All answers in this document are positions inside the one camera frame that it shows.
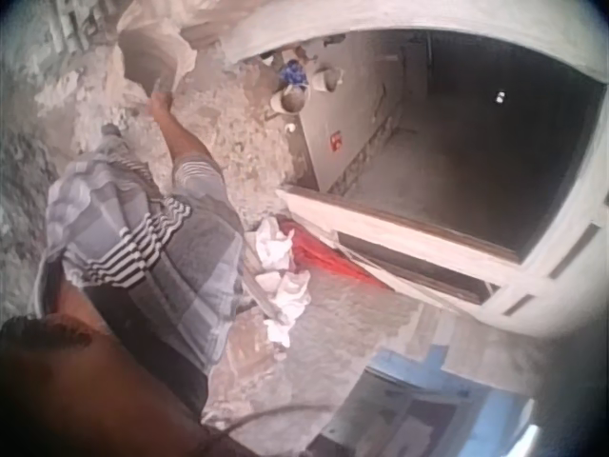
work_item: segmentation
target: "bucket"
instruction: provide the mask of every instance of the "bucket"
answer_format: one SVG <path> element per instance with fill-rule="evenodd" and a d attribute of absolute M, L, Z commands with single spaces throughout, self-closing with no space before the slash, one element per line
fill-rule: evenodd
<path fill-rule="evenodd" d="M 303 110 L 310 90 L 296 86 L 287 86 L 275 92 L 270 98 L 270 107 L 281 114 L 296 115 Z"/>
<path fill-rule="evenodd" d="M 333 92 L 343 83 L 344 70 L 330 69 L 320 70 L 313 75 L 311 86 L 320 92 Z"/>

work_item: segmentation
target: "white wall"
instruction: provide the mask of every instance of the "white wall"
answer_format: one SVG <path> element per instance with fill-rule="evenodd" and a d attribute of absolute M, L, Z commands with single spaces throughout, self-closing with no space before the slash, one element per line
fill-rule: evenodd
<path fill-rule="evenodd" d="M 335 92 L 314 90 L 301 112 L 320 191 L 330 189 L 401 100 L 402 36 L 399 31 L 362 31 L 348 33 L 341 44 L 327 48 L 319 40 L 307 46 L 309 57 L 318 56 L 306 67 L 309 78 L 325 66 L 344 70 L 344 82 Z M 342 134 L 343 146 L 333 152 L 330 136 L 336 131 Z"/>
<path fill-rule="evenodd" d="M 275 0 L 221 41 L 238 61 L 287 43 L 350 30 L 435 29 L 498 38 L 609 81 L 607 28 L 578 0 Z"/>

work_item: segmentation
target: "light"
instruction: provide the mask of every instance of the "light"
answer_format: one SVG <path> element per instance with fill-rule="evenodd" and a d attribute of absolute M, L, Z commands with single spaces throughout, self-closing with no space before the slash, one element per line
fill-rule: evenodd
<path fill-rule="evenodd" d="M 533 450 L 535 439 L 540 433 L 540 428 L 537 426 L 529 426 L 522 434 L 521 438 L 514 444 L 514 447 L 505 454 L 504 457 L 527 457 Z"/>
<path fill-rule="evenodd" d="M 505 98 L 505 92 L 503 90 L 500 90 L 499 92 L 497 92 L 497 97 L 495 98 L 495 103 L 497 103 L 499 105 L 502 104 L 504 98 Z"/>

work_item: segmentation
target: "blue wall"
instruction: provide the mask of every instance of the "blue wall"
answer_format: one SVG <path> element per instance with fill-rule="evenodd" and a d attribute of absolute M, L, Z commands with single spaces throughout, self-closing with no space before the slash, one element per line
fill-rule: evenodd
<path fill-rule="evenodd" d="M 368 366 L 416 387 L 469 398 L 481 409 L 459 457 L 499 457 L 527 399 L 442 371 L 447 351 L 446 346 L 432 346 L 418 363 L 383 349 Z"/>

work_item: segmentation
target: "concrete floor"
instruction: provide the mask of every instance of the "concrete floor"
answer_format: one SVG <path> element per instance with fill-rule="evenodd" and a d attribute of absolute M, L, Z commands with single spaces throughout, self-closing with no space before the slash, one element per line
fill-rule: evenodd
<path fill-rule="evenodd" d="M 546 210 L 527 148 L 526 138 L 507 133 L 499 105 L 407 101 L 384 151 L 346 197 L 522 251 Z"/>
<path fill-rule="evenodd" d="M 551 350 L 544 342 L 318 269 L 311 271 L 309 291 L 312 302 L 290 331 L 292 345 L 283 361 L 248 363 L 247 374 L 242 375 L 235 367 L 236 359 L 227 352 L 211 375 L 206 411 L 224 418 L 224 423 L 286 405 L 319 407 L 269 415 L 234 432 L 240 443 L 261 455 L 306 447 L 328 424 L 381 348 L 401 354 L 415 366 L 428 357 L 432 347 L 443 346 L 442 370 L 446 373 L 527 397 L 539 388 Z M 246 320 L 255 323 L 256 316 L 251 317 Z M 228 337 L 235 349 L 243 336 L 239 328 Z M 254 357 L 250 362 L 254 360 L 261 359 Z M 235 368 L 239 376 L 226 382 L 229 376 L 223 373 Z M 413 376 L 425 373 L 412 372 Z"/>

